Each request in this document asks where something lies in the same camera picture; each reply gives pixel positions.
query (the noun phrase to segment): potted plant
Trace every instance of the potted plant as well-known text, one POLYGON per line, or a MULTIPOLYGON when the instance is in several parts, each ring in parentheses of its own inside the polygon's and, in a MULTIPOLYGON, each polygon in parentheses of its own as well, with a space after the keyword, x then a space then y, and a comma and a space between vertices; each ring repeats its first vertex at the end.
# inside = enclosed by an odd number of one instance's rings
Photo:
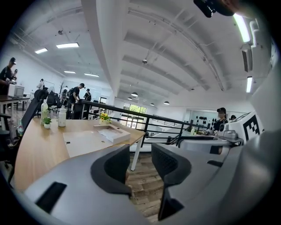
POLYGON ((110 117, 106 113, 101 113, 99 115, 99 118, 100 118, 100 121, 99 121, 100 125, 106 125, 106 124, 110 124, 111 123, 110 117))
POLYGON ((49 118, 49 117, 46 117, 46 118, 43 119, 44 127, 45 127, 46 129, 50 129, 50 127, 51 127, 51 122, 52 122, 51 120, 52 120, 52 119, 49 118))

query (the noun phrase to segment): white flower pot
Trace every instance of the white flower pot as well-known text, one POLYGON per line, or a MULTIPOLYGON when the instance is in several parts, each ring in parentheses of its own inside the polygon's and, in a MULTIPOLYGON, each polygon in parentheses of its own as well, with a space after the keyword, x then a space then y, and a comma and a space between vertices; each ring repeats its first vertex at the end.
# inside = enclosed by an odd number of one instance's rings
POLYGON ((45 123, 44 123, 44 127, 45 127, 46 129, 50 129, 51 124, 50 124, 50 123, 49 123, 49 124, 45 124, 45 123))
POLYGON ((104 120, 104 121, 100 120, 100 121, 99 121, 99 124, 100 124, 100 125, 107 125, 107 124, 109 124, 109 122, 108 122, 108 121, 105 121, 105 120, 104 120))

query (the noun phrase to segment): desk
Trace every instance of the desk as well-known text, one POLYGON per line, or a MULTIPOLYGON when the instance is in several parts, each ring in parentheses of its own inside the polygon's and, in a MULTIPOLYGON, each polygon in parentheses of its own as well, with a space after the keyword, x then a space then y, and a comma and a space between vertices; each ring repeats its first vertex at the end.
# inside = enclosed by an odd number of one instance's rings
MULTIPOLYGON (((6 104, 12 104, 12 106, 14 106, 13 104, 15 102, 19 102, 19 101, 26 101, 26 108, 28 108, 28 100, 30 98, 25 98, 25 97, 22 97, 22 98, 11 98, 7 95, 0 95, 0 113, 4 113, 4 105, 6 104)), ((12 109, 12 119, 13 119, 13 116, 14 116, 14 107, 11 108, 12 109)), ((4 118, 1 118, 1 124, 2 124, 2 130, 6 130, 5 126, 4 125, 4 118)))
MULTIPOLYGON (((139 152, 145 133, 114 121, 112 121, 112 124, 131 133, 130 140, 116 145, 133 145, 140 140, 137 145, 139 152)), ((66 127, 58 127, 58 123, 53 119, 51 128, 47 130, 40 125, 40 119, 32 119, 18 150, 14 173, 15 188, 24 191, 50 169, 69 159, 63 133, 92 131, 94 125, 98 125, 98 120, 66 120, 66 127)), ((136 150, 134 164, 137 163, 137 157, 136 150)))

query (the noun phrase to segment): white board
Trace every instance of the white board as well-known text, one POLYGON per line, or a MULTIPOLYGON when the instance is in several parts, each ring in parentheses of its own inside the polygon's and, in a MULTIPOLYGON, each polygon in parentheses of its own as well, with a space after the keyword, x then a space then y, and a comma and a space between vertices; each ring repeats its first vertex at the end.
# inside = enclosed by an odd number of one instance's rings
POLYGON ((97 131, 63 133, 63 138, 70 158, 113 146, 97 131))

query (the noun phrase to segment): white appliance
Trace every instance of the white appliance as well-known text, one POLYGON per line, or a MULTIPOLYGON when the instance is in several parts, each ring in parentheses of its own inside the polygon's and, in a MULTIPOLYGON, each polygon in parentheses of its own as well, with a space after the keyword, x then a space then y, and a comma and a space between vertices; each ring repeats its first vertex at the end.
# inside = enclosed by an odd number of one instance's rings
POLYGON ((24 90, 25 90, 24 86, 20 86, 20 85, 17 85, 17 84, 10 84, 8 96, 10 96, 12 98, 22 98, 24 90))

